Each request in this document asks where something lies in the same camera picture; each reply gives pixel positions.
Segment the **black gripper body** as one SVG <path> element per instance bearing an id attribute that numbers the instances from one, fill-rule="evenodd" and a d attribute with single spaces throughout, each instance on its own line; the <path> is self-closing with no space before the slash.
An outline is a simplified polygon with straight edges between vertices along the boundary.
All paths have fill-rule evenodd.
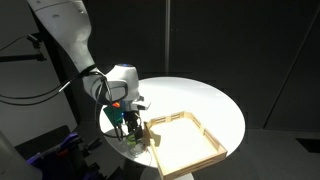
<path id="1" fill-rule="evenodd" d="M 129 133 L 138 133 L 141 130 L 138 124 L 138 119 L 140 118 L 138 111 L 125 111 L 124 120 L 128 128 Z"/>

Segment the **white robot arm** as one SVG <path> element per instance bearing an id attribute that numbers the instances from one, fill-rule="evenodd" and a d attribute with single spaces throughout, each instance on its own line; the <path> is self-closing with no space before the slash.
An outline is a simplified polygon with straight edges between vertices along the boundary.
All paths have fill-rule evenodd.
<path id="1" fill-rule="evenodd" d="M 31 9 L 51 36 L 69 55 L 83 74 L 85 91 L 97 102 L 119 102 L 129 132 L 137 129 L 143 98 L 134 66 L 117 64 L 107 74 L 97 67 L 88 49 L 91 23 L 82 0 L 27 0 Z"/>

